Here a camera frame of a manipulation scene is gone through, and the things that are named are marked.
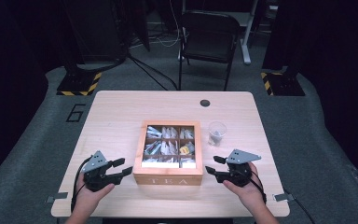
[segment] chair backrest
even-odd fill
[[[186,11],[181,18],[181,27],[188,31],[223,32],[237,35],[240,24],[233,17],[214,12],[191,10]]]

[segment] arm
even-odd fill
[[[76,196],[76,206],[72,215],[66,220],[66,224],[86,223],[87,219],[97,208],[99,201],[115,187],[109,184],[101,190],[92,192],[84,186],[84,174],[81,173],[76,184],[78,194]]]
[[[249,165],[252,171],[257,174],[257,169],[255,168],[255,166],[251,162],[249,162]],[[252,179],[255,183],[260,184],[258,178],[255,175],[252,175]],[[227,180],[225,180],[223,184],[231,192],[238,195],[241,203],[249,210],[249,212],[255,218],[257,224],[279,223],[275,216],[272,215],[272,213],[264,204],[263,196],[253,183],[249,183],[243,188],[240,188]]]

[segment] gray carpet floor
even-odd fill
[[[178,45],[164,47],[158,41],[147,52],[131,48],[131,55],[177,82]],[[252,63],[244,65],[236,51],[228,91],[249,91],[256,101],[283,186],[303,204],[316,223],[358,223],[358,181],[353,166],[324,127],[324,115],[316,90],[303,76],[298,80],[304,97],[268,96],[261,79],[261,65],[268,37],[257,35],[250,48]],[[98,67],[101,64],[88,64]],[[217,74],[225,66],[192,61],[184,64],[184,91],[221,91],[224,81],[191,74]],[[150,73],[170,91],[165,78]],[[63,68],[46,74],[48,92],[17,145],[0,167],[0,223],[55,223],[49,195],[57,193],[76,141],[90,110],[91,96],[58,96]],[[163,91],[131,60],[105,71],[95,91]],[[79,122],[65,122],[74,105],[83,114]],[[281,223],[310,223],[294,201]],[[253,223],[235,218],[235,223]],[[89,223],[102,223],[94,217]]]

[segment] glass cup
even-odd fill
[[[208,143],[211,146],[220,146],[220,142],[223,139],[223,136],[225,136],[226,132],[227,132],[227,127],[225,124],[215,121],[212,122],[209,125],[209,140]]]

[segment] wooden table top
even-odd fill
[[[208,100],[209,106],[202,106]],[[51,214],[69,217],[76,171],[83,160],[101,150],[113,161],[126,162],[107,173],[133,166],[144,120],[198,120],[201,127],[203,165],[216,171],[227,166],[213,156],[227,157],[234,148],[262,157],[254,161],[267,194],[267,206],[276,217],[289,215],[287,202],[275,202],[283,193],[255,99],[246,91],[99,91],[91,106],[68,164],[59,192],[68,198],[55,200]],[[227,134],[219,147],[208,144],[208,126],[221,121]],[[249,217],[238,197],[204,172],[200,186],[137,185],[133,175],[101,200],[94,217]]]

